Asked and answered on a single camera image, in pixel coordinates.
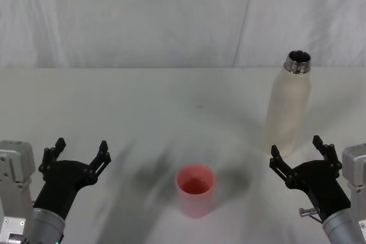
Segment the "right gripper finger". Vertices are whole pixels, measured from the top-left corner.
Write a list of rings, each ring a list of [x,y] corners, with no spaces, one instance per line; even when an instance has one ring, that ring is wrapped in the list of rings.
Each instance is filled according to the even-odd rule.
[[[276,145],[272,145],[271,155],[269,167],[285,182],[287,188],[296,189],[298,185],[297,171],[284,162]]]
[[[312,143],[332,169],[340,170],[342,168],[334,144],[325,144],[319,135],[313,137]]]

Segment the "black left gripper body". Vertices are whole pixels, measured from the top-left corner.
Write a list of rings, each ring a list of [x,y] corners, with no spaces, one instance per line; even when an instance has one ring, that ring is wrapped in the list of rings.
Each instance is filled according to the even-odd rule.
[[[97,174],[87,164],[78,161],[55,161],[41,164],[38,170],[45,181],[33,207],[44,209],[66,219],[77,193],[97,182]]]

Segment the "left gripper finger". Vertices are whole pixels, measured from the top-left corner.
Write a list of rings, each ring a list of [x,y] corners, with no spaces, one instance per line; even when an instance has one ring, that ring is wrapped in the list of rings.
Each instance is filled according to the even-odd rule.
[[[112,160],[108,152],[108,144],[105,140],[103,140],[100,144],[96,157],[91,161],[85,170],[87,182],[96,183],[98,181],[98,177],[111,161]]]
[[[65,147],[66,142],[64,138],[58,138],[54,147],[45,148],[43,152],[42,163],[38,168],[39,172],[45,174],[47,171],[49,171],[51,169],[52,164],[57,161],[59,155],[63,152]]]

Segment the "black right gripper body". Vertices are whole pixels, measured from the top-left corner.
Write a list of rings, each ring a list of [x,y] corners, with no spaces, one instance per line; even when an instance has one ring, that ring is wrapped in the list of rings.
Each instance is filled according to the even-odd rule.
[[[337,178],[342,168],[340,161],[315,160],[287,168],[287,187],[303,191],[322,221],[332,214],[348,209],[350,200]]]

